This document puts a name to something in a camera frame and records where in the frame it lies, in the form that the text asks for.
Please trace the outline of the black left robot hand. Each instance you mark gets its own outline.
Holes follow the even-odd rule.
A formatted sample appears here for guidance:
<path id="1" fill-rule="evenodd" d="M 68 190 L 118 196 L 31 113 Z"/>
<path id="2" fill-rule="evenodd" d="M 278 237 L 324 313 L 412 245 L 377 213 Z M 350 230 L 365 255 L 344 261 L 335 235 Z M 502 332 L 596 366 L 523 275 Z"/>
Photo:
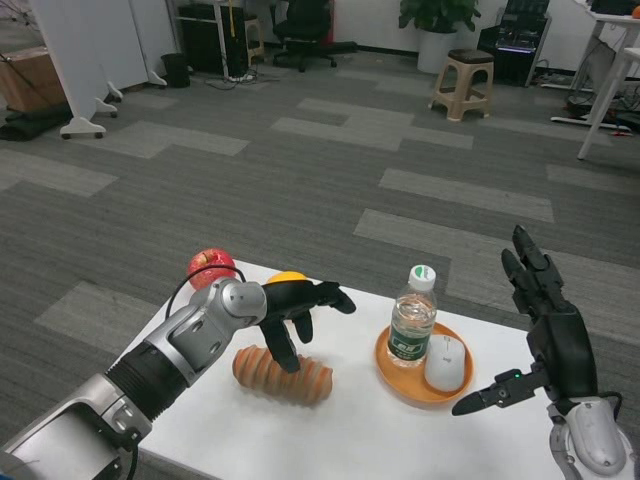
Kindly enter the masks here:
<path id="1" fill-rule="evenodd" d="M 307 344 L 314 334 L 313 308 L 328 306 L 343 314 L 356 311 L 356 305 L 337 282 L 314 284 L 310 280 L 288 280 L 265 284 L 263 289 L 267 313 L 259 327 L 272 358 L 289 374 L 298 372 L 301 364 L 284 324 L 286 320 L 293 322 L 299 339 Z"/>

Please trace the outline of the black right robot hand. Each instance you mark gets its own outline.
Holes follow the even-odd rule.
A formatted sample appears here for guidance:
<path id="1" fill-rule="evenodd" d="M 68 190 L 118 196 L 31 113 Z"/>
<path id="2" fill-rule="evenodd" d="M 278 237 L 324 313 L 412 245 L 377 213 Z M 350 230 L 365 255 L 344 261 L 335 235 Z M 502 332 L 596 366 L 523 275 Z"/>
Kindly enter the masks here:
<path id="1" fill-rule="evenodd" d="M 564 282 L 556 265 L 522 226 L 514 227 L 512 242 L 514 249 L 503 250 L 501 262 L 517 310 L 530 318 L 531 371 L 511 369 L 496 375 L 493 384 L 457 401 L 454 416 L 492 406 L 506 408 L 534 397 L 539 388 L 553 403 L 570 404 L 598 393 L 589 335 L 579 309 L 563 296 Z"/>

